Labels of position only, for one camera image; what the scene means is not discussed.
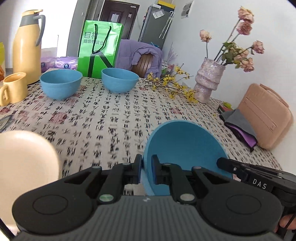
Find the person's right hand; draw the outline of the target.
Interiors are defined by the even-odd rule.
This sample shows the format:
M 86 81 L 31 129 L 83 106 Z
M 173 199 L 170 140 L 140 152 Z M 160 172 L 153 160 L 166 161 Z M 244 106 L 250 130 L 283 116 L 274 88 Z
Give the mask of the person's right hand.
M 296 229 L 295 214 L 289 214 L 282 217 L 273 232 L 277 232 L 279 227 L 282 227 L 282 228 L 286 227 L 288 230 L 295 230 Z

